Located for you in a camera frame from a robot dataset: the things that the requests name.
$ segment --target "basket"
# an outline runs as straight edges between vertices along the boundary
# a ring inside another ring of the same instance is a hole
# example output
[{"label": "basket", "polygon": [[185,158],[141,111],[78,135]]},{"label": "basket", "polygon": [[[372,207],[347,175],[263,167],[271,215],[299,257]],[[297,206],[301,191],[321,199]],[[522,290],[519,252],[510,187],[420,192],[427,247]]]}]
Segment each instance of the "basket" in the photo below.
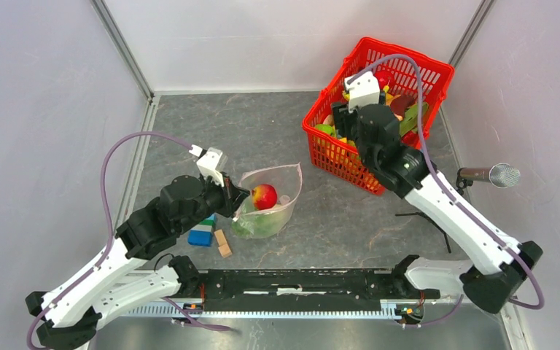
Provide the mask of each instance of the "basket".
[{"label": "basket", "polygon": [[[342,67],[332,82],[321,91],[319,98],[302,122],[302,128],[308,135],[312,164],[375,195],[383,194],[384,188],[362,165],[355,147],[315,129],[314,126],[321,124],[323,119],[331,114],[332,102],[343,101],[342,91],[345,78],[356,74],[379,58],[394,53],[402,53],[411,57],[420,67],[424,102],[428,103],[428,110],[422,119],[424,137],[427,138],[437,110],[439,110],[441,102],[446,99],[446,91],[454,75],[454,68],[419,52],[368,37],[362,38],[351,54],[344,59]],[[405,93],[417,97],[416,77],[409,62],[394,59],[380,65],[376,71],[381,69],[389,70],[394,75],[395,85],[389,93],[392,95]],[[419,137],[413,131],[405,134],[402,141],[409,146],[420,147]]]}]

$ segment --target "red apple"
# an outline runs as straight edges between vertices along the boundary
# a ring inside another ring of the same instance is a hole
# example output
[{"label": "red apple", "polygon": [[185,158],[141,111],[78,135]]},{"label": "red apple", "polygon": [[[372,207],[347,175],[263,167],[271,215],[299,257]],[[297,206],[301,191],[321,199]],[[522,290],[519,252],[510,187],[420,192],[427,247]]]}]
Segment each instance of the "red apple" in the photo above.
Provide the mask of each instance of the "red apple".
[{"label": "red apple", "polygon": [[252,190],[252,203],[258,210],[273,208],[278,202],[276,189],[270,184],[260,184]]}]

